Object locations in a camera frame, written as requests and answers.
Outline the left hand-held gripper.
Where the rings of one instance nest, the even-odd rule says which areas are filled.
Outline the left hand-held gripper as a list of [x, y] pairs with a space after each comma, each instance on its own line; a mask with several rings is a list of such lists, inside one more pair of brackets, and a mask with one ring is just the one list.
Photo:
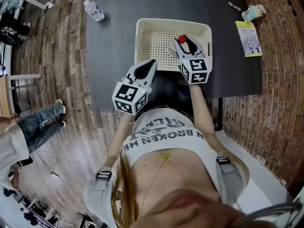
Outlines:
[[122, 82], [117, 82], [114, 89], [112, 101], [115, 110], [137, 115], [148, 102], [148, 96], [152, 91], [150, 85], [156, 70], [157, 61], [155, 59], [145, 60], [131, 66]]

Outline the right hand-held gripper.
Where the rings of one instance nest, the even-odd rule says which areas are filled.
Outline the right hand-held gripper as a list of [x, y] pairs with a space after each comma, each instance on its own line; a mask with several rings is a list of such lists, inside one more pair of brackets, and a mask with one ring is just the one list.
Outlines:
[[[180, 71], [189, 85], [205, 84], [212, 71], [212, 56], [204, 57], [202, 45], [191, 36], [184, 36], [185, 38], [173, 40], [176, 54], [180, 59]], [[190, 53], [185, 52], [184, 44], [188, 45]]]

